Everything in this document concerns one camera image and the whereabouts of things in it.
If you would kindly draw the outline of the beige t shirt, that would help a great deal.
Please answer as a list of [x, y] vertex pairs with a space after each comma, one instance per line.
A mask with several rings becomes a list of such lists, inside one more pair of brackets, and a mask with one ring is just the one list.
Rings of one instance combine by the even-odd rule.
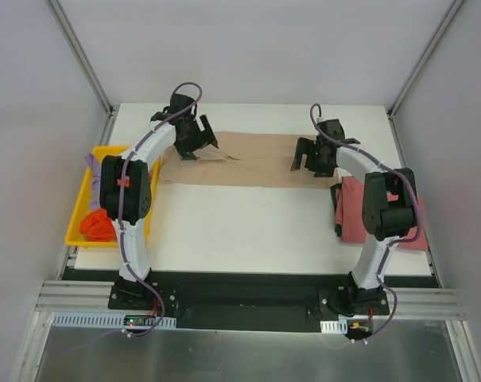
[[298, 134], [248, 134], [220, 131], [219, 146], [183, 161], [176, 149], [164, 153], [158, 179], [184, 185], [329, 189], [339, 177], [315, 177], [304, 167], [292, 171]]

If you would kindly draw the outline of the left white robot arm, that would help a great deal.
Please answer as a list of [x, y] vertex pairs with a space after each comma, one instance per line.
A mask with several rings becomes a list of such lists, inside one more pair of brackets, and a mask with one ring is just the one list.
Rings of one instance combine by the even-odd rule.
[[153, 292], [145, 244], [155, 178], [150, 170], [171, 146], [182, 161], [195, 161], [197, 150], [218, 146], [207, 116], [196, 113], [196, 99], [173, 93], [169, 105], [152, 116], [148, 132], [138, 143], [102, 160], [99, 204], [112, 221], [122, 259], [108, 302], [112, 310], [148, 310], [161, 303]]

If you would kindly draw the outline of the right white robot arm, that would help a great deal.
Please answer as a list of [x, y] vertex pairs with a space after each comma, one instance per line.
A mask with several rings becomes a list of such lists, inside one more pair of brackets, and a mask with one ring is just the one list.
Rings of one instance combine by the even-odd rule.
[[342, 169], [363, 185], [361, 218], [367, 237], [346, 285], [327, 302], [332, 312], [352, 317], [386, 297], [384, 276], [393, 251], [400, 243], [417, 239], [406, 237], [412, 228], [421, 230], [415, 177], [411, 169], [392, 169], [358, 140], [346, 138], [338, 119], [314, 119], [312, 124], [317, 136], [297, 140], [290, 169], [304, 166], [315, 177], [331, 177]]

